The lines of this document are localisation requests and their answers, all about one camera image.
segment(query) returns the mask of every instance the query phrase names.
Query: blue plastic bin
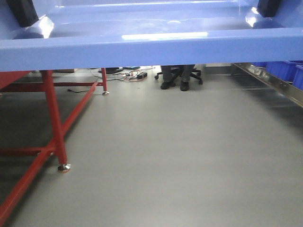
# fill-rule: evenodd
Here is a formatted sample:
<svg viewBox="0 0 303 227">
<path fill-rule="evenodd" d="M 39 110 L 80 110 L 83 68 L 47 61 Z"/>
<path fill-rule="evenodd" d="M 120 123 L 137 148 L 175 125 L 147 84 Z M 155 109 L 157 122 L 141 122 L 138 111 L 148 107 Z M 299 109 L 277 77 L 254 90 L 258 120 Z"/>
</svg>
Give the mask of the blue plastic bin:
<svg viewBox="0 0 303 227">
<path fill-rule="evenodd" d="M 294 76 L 293 85 L 301 90 L 303 90 L 303 66 L 297 65 L 296 66 L 296 73 Z"/>
<path fill-rule="evenodd" d="M 257 67 L 266 68 L 267 62 L 266 61 L 265 62 L 263 62 L 263 61 L 261 61 L 261 62 L 251 62 L 251 64 L 253 64 L 254 66 L 257 66 Z"/>
<path fill-rule="evenodd" d="M 292 82 L 296 65 L 303 65 L 303 61 L 271 61 L 267 63 L 266 71 L 284 81 Z"/>
</svg>

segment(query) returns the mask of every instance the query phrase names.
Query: gray floor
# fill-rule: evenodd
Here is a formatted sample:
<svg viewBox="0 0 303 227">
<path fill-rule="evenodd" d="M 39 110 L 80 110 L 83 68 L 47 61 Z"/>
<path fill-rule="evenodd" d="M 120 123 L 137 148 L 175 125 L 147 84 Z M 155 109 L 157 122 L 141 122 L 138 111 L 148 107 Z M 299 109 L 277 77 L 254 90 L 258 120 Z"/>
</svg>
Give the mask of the gray floor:
<svg viewBox="0 0 303 227">
<path fill-rule="evenodd" d="M 160 90 L 155 72 L 110 81 L 108 96 L 98 88 L 66 138 L 72 170 L 51 158 L 7 227 L 303 226 L 303 110 L 249 76 L 207 74 L 181 92 Z M 63 113 L 82 96 L 57 92 Z M 0 136 L 8 122 L 39 133 L 2 147 L 47 141 L 43 98 L 2 96 Z M 17 106 L 19 120 L 5 121 Z M 4 192 L 29 160 L 0 163 Z"/>
</svg>

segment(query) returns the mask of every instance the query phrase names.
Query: gray pants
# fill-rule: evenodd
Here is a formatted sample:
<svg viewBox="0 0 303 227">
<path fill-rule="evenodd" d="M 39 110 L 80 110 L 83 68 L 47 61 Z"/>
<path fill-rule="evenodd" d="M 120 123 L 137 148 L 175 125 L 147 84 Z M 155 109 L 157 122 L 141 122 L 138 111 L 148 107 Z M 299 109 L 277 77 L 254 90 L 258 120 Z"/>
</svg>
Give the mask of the gray pants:
<svg viewBox="0 0 303 227">
<path fill-rule="evenodd" d="M 172 74 L 170 72 L 171 65 L 163 65 L 161 66 L 161 71 L 163 74 L 163 80 L 164 82 L 170 82 L 172 79 Z M 184 65 L 183 66 L 183 73 L 182 73 L 182 81 L 183 82 L 189 82 L 190 74 L 193 71 L 195 65 Z"/>
</svg>

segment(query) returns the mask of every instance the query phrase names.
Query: person's leg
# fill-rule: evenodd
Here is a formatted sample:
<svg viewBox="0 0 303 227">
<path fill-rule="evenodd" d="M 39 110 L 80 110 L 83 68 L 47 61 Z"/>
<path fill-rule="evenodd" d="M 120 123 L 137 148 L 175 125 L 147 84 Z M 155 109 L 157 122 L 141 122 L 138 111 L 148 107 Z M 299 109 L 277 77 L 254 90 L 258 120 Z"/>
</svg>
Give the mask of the person's leg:
<svg viewBox="0 0 303 227">
<path fill-rule="evenodd" d="M 175 86 L 174 82 L 171 81 L 172 75 L 171 75 L 171 66 L 170 65 L 161 65 L 161 71 L 163 74 L 163 80 L 164 82 L 161 84 L 161 89 L 165 90 L 169 87 Z"/>
<path fill-rule="evenodd" d="M 189 80 L 190 80 L 190 74 L 193 71 L 195 65 L 184 65 L 183 67 L 183 73 L 182 73 L 182 80 L 181 80 L 181 91 L 187 91 L 189 89 Z"/>
<path fill-rule="evenodd" d="M 162 71 L 162 74 L 163 74 L 164 82 L 170 82 L 171 79 L 172 79 L 170 69 L 171 69 L 170 65 L 161 65 L 161 71 Z"/>
</svg>

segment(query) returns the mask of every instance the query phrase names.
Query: leveling foot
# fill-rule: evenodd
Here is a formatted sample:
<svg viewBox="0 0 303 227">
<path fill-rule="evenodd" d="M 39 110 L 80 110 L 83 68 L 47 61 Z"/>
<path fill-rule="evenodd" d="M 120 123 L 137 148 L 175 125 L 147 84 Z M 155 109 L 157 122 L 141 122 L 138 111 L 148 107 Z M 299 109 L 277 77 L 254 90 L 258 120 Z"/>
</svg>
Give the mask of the leveling foot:
<svg viewBox="0 0 303 227">
<path fill-rule="evenodd" d="M 70 170 L 71 170 L 70 164 L 62 164 L 61 166 L 58 167 L 58 172 L 62 174 L 67 173 Z"/>
</svg>

